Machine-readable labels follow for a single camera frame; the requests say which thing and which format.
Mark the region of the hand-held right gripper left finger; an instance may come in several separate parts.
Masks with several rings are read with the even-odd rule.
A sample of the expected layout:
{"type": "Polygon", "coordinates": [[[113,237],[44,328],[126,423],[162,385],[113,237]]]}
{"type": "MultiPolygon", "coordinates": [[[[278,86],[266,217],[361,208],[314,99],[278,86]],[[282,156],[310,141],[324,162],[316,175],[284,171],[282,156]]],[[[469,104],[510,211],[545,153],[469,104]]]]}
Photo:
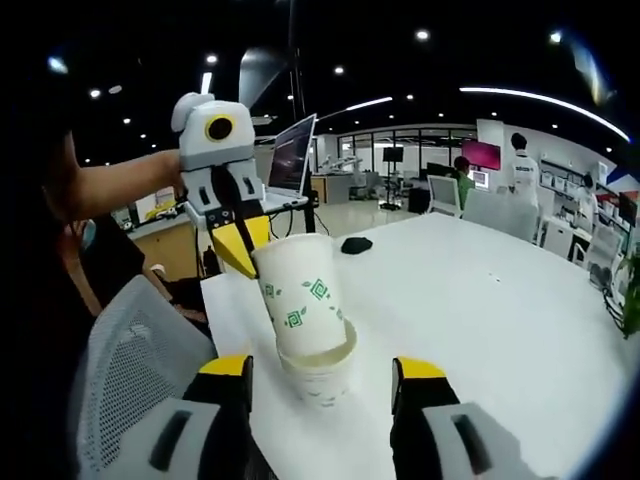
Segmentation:
{"type": "Polygon", "coordinates": [[[200,368],[183,399],[168,398],[127,430],[114,479],[241,479],[250,458],[254,359],[200,368]]]}

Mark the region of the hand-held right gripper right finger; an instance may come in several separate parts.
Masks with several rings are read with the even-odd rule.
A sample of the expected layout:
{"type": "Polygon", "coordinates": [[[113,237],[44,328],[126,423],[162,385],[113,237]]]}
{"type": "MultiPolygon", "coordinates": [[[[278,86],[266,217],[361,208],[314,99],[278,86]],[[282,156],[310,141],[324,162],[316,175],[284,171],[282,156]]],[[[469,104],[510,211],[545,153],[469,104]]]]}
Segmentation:
{"type": "Polygon", "coordinates": [[[528,479],[514,435],[461,402],[443,370],[393,359],[390,445],[398,479],[528,479]]]}

